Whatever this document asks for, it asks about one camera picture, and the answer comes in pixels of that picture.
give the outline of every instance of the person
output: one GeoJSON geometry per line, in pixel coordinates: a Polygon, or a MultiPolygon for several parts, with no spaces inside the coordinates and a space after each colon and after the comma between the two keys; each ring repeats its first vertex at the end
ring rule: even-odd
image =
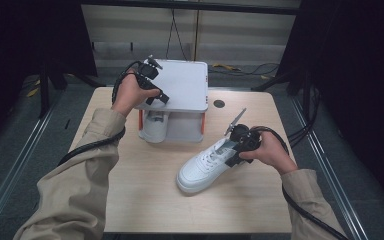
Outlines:
{"type": "MultiPolygon", "coordinates": [[[[95,110],[77,147],[121,132],[131,110],[146,98],[158,94],[158,89],[141,89],[135,75],[128,74],[119,86],[111,109],[95,110]]],[[[243,152],[240,157],[258,159],[273,166],[287,193],[298,205],[343,233],[317,185],[316,173],[299,170],[271,133],[262,132],[261,137],[260,148],[243,152]]],[[[18,229],[14,239],[101,239],[105,227],[108,175],[119,158],[117,147],[118,141],[76,155],[41,178],[37,183],[38,209],[18,229]]],[[[333,239],[293,209],[289,211],[292,239],[333,239]]]]}

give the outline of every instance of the shoe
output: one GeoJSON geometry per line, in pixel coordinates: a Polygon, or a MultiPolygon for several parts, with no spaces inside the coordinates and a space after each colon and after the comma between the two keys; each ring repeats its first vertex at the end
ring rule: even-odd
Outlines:
{"type": "Polygon", "coordinates": [[[223,172],[233,167],[237,142],[223,138],[207,150],[189,159],[177,174],[177,185],[183,192],[196,193],[209,187],[223,172]]]}
{"type": "Polygon", "coordinates": [[[167,135],[169,115],[169,112],[144,111],[143,128],[139,131],[139,136],[150,143],[159,143],[164,141],[167,135]]]}

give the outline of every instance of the wooden table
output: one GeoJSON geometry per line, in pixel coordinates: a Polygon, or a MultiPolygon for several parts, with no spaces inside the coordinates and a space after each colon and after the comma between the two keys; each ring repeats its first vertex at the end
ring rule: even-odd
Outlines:
{"type": "MultiPolygon", "coordinates": [[[[112,88],[93,94],[72,148],[96,108],[111,106],[112,88]]],[[[204,139],[200,143],[147,143],[138,137],[138,110],[128,116],[119,144],[120,161],[110,173],[105,232],[123,233],[285,233],[291,231],[279,174],[261,162],[237,165],[208,189],[183,194],[176,174],[192,156],[223,137],[229,123],[246,107],[239,123],[264,125],[287,139],[268,93],[209,91],[204,139]],[[217,108],[215,100],[225,107],[217,108]]]]}

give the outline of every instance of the sleeve cuff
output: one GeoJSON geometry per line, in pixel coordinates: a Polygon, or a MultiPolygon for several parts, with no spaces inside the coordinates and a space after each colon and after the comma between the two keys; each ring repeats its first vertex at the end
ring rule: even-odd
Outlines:
{"type": "Polygon", "coordinates": [[[300,169],[281,176],[283,187],[296,202],[323,197],[314,170],[300,169]]]}
{"type": "Polygon", "coordinates": [[[86,132],[97,133],[112,137],[121,132],[126,123],[126,117],[121,113],[106,108],[98,108],[93,113],[92,121],[85,129],[86,132]]]}

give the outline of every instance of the beige sleeve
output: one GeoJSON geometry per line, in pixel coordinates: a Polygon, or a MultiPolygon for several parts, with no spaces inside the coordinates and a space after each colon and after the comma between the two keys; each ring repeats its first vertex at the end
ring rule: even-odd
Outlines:
{"type": "MultiPolygon", "coordinates": [[[[125,122],[118,112],[97,109],[77,147],[114,136],[125,122]]],[[[118,141],[81,153],[40,179],[38,210],[14,239],[101,239],[117,146],[118,141]]]]}
{"type": "MultiPolygon", "coordinates": [[[[298,206],[345,236],[335,213],[323,197],[314,170],[301,169],[284,174],[281,178],[286,192],[298,206]]],[[[289,214],[292,222],[292,240],[336,239],[321,227],[302,217],[291,206],[289,206],[289,214]]]]}

